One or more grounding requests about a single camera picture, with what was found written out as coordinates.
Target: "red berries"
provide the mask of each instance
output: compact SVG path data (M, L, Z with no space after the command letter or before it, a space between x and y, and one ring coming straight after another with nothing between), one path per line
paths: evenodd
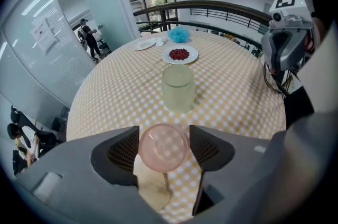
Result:
M185 60L189 57L189 52L186 49L174 49L170 51L169 57L173 60Z

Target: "backpack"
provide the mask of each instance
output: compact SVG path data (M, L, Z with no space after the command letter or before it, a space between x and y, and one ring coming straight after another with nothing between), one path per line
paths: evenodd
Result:
M80 41L87 39L87 33L82 29L82 27L79 28L79 30L78 30L78 37L79 37Z
M82 27L78 29L78 38L80 39L81 45L83 46L84 50L87 51L87 33L82 29Z

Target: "tablecloth fabric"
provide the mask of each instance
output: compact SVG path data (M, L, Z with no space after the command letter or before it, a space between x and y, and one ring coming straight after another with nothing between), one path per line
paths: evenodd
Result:
M189 64L195 78L195 105L187 114L167 110L161 93L161 59L170 40L162 47L134 51L135 40L123 45L100 62L84 80L72 103L67 139L77 139L113 129L139 125L140 135L157 123L189 125L270 139L285 129L281 96L263 79L263 65L243 47L214 34L190 31L188 45L199 51ZM165 32L147 37L165 36ZM192 217L201 170L189 153L187 160L168 173L173 197L160 212L169 222Z

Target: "ceiling light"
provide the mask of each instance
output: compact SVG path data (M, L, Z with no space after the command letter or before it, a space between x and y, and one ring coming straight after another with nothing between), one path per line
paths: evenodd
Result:
M4 51L5 51L5 48L6 48L6 46L7 46L7 42L3 42L2 43L2 45L0 45L1 46L1 48L0 48L0 58L2 57L2 54L4 53Z
M12 44L12 47L15 47L16 43L19 41L19 39L16 39L14 43Z
M45 9L48 5L50 5L53 2L53 0L48 1L45 5L43 5L34 15L33 17L37 17L38 14L42 12L43 9Z
M41 0L33 0L30 5L21 13L22 15L28 14L28 12L33 9L33 7L38 4Z

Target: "window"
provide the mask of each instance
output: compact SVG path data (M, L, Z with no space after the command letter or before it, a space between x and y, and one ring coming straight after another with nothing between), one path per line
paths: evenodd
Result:
M131 2L132 8L133 8L133 13L138 12L140 10L143 10L146 8L145 6L145 2L144 0L137 0L137 1L133 1ZM135 17L136 22L147 22L149 21L149 17L147 14L143 14L143 15L138 15ZM146 24L137 24L138 27L143 27Z
M146 8L150 8L153 6L157 6L157 5L163 5L166 3L173 3L176 2L176 0L136 0L136 1L132 1L132 8L133 8L133 12L137 12ZM166 10L166 19L169 18L176 18L177 17L177 10L175 9L170 9L170 10ZM135 17L136 22L147 22L147 21L153 21L153 22L157 22L157 21L161 21L161 14L159 11L157 12L152 12L152 13L148 13L148 14L143 14L143 15L139 15ZM143 26L147 26L148 24L144 23L144 24L138 24L138 27L143 27Z
M176 0L167 0L168 3L176 2ZM177 17L177 9L167 10L167 18L175 18Z
M165 0L145 0L145 1L146 1L147 8L166 4Z

